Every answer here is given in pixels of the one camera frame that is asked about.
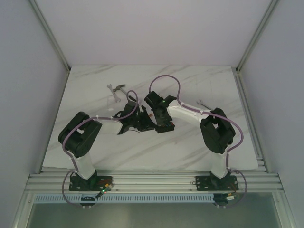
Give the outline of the black fuse box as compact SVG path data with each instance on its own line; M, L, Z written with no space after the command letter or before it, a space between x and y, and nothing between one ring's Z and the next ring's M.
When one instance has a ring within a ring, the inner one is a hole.
M156 126L155 130L157 133L166 133L166 132L170 132L173 131L175 128L175 125L173 124L173 122L169 122L169 124L164 125L164 126Z

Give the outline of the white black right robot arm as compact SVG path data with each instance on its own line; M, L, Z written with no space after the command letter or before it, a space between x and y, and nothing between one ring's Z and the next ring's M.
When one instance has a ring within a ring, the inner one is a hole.
M216 108L196 112L194 107L186 107L176 97L169 95L162 98L154 91L151 91L144 101L154 114L157 133L173 131L173 118L199 126L203 141L212 152L210 179L201 183L209 184L210 189L228 190L229 184L233 181L226 168L226 149L233 143L236 132L225 119L223 110Z

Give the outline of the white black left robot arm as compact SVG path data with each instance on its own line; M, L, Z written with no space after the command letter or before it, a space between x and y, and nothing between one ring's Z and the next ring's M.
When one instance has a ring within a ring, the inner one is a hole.
M145 132L155 127L146 108L132 101L111 117L90 117L85 112L78 112L58 136L75 168L75 176L70 177L71 187L86 191L97 188L97 171L92 165L89 151L98 134L121 135L133 129Z

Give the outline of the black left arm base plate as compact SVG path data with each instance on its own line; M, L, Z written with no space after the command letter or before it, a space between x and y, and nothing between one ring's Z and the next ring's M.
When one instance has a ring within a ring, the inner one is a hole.
M80 176L70 177L69 191L101 191L111 185L112 176L92 176L85 180Z

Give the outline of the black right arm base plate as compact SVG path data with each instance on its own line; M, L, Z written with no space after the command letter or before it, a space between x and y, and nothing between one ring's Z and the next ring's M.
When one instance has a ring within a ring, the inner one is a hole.
M197 191L237 191L239 190L236 176L226 176L219 179L213 175L196 176Z

